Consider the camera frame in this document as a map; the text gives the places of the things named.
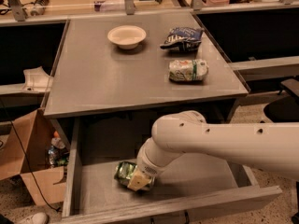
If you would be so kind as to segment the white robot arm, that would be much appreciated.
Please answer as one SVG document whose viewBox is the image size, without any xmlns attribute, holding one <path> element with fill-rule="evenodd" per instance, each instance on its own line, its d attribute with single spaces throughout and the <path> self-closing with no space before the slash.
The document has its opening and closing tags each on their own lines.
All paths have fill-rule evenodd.
<svg viewBox="0 0 299 224">
<path fill-rule="evenodd" d="M 128 188 L 138 191 L 186 153 L 203 153 L 299 180 L 299 123 L 211 124 L 197 111 L 158 118 Z"/>
</svg>

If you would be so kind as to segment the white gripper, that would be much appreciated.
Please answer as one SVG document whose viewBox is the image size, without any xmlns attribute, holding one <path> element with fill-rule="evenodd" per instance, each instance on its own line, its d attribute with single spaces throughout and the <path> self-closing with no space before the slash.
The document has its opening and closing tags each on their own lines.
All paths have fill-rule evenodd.
<svg viewBox="0 0 299 224">
<path fill-rule="evenodd" d="M 134 171 L 127 186 L 128 189 L 138 191 L 148 185 L 151 176 L 159 176 L 163 171 L 162 153 L 150 143 L 144 144 L 137 154 L 137 167 L 139 171 Z"/>
</svg>

